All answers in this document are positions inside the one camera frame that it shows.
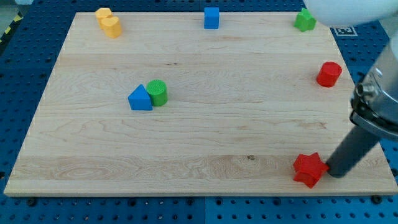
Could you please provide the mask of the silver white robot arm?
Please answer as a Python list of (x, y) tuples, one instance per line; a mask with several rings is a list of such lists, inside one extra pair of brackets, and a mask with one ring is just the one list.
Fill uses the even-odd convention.
[[(327, 27), (345, 28), (397, 14), (397, 0), (305, 0), (314, 18)], [(397, 34), (356, 84), (352, 119), (381, 138), (397, 140)]]

